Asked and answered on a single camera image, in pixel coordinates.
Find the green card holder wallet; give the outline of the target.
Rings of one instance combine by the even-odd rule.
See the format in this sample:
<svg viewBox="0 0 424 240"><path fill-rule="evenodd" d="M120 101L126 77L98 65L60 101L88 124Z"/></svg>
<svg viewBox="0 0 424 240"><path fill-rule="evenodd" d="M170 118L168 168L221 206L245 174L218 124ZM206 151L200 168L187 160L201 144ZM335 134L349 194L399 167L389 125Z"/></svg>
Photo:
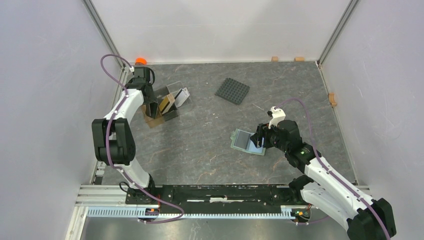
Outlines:
<svg viewBox="0 0 424 240"><path fill-rule="evenodd" d="M230 135L232 149L242 151L248 154L264 156L265 149L263 147L256 148L250 137L253 135L251 132L247 132L241 129L236 129Z"/></svg>

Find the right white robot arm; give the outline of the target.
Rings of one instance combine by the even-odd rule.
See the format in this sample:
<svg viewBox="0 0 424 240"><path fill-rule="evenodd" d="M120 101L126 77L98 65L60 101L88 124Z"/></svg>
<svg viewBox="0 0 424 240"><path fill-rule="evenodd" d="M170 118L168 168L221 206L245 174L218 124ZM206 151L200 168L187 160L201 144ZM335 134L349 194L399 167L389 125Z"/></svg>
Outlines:
<svg viewBox="0 0 424 240"><path fill-rule="evenodd" d="M339 223L351 240L389 240L397 233L393 208L384 198L374 199L338 173L304 142L297 123L261 123L250 137L256 148L276 148L302 176L289 184L289 199L321 209Z"/></svg>

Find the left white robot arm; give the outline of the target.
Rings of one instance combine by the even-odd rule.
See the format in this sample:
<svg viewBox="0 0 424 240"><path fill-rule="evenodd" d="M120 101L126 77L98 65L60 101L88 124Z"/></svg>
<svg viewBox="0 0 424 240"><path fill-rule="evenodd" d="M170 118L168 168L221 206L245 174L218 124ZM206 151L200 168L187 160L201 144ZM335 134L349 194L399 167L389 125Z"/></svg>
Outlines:
<svg viewBox="0 0 424 240"><path fill-rule="evenodd" d="M103 118L94 119L91 128L95 157L99 162L120 172L130 188L138 188L138 197L145 204L153 203L157 190L152 176L136 160L136 144L130 123L141 107L148 117L158 113L158 99L153 90L154 71L147 66L131 67L132 77L123 86L121 96Z"/></svg>

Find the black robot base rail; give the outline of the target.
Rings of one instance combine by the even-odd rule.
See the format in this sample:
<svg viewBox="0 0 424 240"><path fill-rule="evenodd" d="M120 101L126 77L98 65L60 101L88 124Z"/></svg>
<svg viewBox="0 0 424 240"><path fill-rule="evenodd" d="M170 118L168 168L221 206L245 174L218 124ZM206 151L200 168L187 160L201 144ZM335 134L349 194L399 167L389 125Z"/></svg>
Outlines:
<svg viewBox="0 0 424 240"><path fill-rule="evenodd" d="M288 185L216 184L156 185L151 196L125 190L127 205L145 205L148 214L241 215L277 214L282 206L309 211L311 204Z"/></svg>

